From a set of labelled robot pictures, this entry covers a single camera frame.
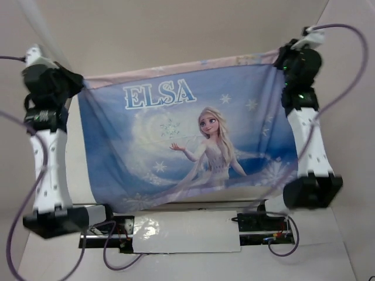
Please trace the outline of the pink printed pillowcase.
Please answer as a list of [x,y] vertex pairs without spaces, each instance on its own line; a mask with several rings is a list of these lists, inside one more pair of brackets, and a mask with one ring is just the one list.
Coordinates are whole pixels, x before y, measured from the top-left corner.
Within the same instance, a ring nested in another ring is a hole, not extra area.
[[276,52],[86,78],[90,190],[118,212],[296,178]]

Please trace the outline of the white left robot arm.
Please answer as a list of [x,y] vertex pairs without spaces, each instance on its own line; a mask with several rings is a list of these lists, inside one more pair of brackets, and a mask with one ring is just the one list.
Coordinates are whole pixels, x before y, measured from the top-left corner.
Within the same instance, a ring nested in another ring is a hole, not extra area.
[[66,176],[67,121],[66,101],[84,87],[83,76],[58,63],[35,62],[22,72],[29,91],[24,100],[24,118],[30,135],[36,183],[35,201],[23,226],[50,239],[96,227],[103,234],[115,228],[112,209],[107,204],[75,207]]

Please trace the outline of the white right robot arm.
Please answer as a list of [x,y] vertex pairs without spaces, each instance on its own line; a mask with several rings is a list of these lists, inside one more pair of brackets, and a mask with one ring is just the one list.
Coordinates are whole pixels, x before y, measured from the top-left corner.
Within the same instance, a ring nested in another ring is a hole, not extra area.
[[281,214],[329,207],[343,186],[326,155],[312,86],[321,66],[312,43],[292,39],[279,49],[274,67],[284,75],[281,104],[294,136],[298,166],[296,178],[283,185],[282,193],[258,206],[255,221],[261,229],[270,229]]

